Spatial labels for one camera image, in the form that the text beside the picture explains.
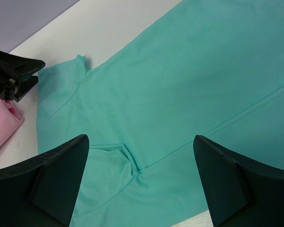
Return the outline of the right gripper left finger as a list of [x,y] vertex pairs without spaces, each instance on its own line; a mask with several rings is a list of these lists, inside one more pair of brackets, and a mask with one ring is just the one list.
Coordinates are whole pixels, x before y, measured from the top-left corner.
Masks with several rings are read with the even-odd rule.
[[68,227],[88,152],[82,134],[0,169],[0,227]]

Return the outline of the mint green t shirt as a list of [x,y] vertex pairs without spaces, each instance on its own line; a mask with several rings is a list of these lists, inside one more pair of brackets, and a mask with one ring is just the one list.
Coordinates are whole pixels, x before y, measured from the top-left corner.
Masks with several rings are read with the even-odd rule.
[[168,227],[207,209],[196,135],[284,169],[284,0],[184,0],[95,69],[39,72],[38,151],[86,134],[72,227]]

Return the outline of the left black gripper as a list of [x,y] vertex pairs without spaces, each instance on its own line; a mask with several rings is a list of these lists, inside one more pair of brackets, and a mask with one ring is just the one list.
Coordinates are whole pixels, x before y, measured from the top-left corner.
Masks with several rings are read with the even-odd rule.
[[14,79],[0,75],[0,99],[19,102],[37,83],[38,76],[32,76],[45,66],[45,62],[24,58],[0,51],[0,73],[15,77],[28,77],[16,85]]

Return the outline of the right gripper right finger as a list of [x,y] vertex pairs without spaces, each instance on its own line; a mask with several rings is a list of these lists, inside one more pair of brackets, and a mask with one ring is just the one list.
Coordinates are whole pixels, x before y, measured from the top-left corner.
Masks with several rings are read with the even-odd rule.
[[215,227],[284,227],[284,170],[201,135],[193,148]]

